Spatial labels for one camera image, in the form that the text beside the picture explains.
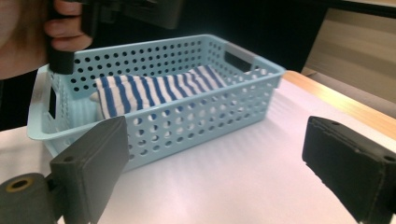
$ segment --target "striped towel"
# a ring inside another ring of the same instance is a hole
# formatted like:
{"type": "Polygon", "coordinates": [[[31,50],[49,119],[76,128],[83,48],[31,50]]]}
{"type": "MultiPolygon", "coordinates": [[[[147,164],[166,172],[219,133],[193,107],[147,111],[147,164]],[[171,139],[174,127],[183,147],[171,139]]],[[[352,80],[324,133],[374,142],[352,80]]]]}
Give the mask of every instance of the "striped towel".
{"type": "Polygon", "coordinates": [[[209,65],[164,77],[117,76],[96,80],[104,119],[212,91],[226,84],[209,65]]]}

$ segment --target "basket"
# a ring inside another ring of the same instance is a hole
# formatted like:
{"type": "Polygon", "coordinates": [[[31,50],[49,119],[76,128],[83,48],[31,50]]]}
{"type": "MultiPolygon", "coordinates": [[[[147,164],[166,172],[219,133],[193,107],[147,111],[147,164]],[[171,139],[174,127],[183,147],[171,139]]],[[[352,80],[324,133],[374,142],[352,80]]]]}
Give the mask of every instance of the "basket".
{"type": "Polygon", "coordinates": [[[213,35],[195,35],[76,53],[72,75],[38,70],[27,124],[52,156],[96,123],[89,96],[103,76],[181,74],[210,64],[227,87],[125,115],[130,160],[126,170],[196,146],[262,120],[285,70],[213,35]]]}

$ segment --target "human hand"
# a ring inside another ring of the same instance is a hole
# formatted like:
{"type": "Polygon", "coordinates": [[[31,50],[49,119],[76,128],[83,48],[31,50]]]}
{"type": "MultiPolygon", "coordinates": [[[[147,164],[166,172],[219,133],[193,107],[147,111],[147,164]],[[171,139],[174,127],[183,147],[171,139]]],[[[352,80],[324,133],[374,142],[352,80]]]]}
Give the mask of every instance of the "human hand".
{"type": "Polygon", "coordinates": [[[71,18],[46,21],[48,0],[0,0],[0,79],[15,77],[47,62],[45,34],[58,50],[87,48],[92,39],[80,31],[81,4],[54,0],[71,18]]]}
{"type": "Polygon", "coordinates": [[[47,35],[53,37],[51,45],[62,51],[77,51],[87,48],[92,39],[81,32],[80,3],[54,0],[55,10],[70,18],[47,21],[44,30],[47,35]]]}

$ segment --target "wall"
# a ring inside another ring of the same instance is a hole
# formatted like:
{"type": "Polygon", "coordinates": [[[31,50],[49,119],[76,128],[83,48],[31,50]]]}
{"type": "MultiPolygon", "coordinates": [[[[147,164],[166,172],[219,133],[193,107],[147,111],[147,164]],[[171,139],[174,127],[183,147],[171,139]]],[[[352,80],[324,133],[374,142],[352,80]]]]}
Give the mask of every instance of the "wall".
{"type": "Polygon", "coordinates": [[[396,20],[329,9],[305,66],[396,103],[396,20]]]}

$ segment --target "white table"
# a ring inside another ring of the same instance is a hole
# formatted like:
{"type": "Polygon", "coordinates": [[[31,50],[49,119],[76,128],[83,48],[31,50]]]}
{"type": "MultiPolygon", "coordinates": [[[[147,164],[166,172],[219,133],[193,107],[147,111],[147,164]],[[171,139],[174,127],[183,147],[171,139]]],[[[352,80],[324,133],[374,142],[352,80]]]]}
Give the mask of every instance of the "white table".
{"type": "MultiPolygon", "coordinates": [[[[396,151],[396,140],[283,79],[265,120],[123,174],[100,223],[356,223],[302,160],[311,115],[396,151]]],[[[25,132],[0,133],[2,182],[50,172],[50,154],[25,132]]]]}

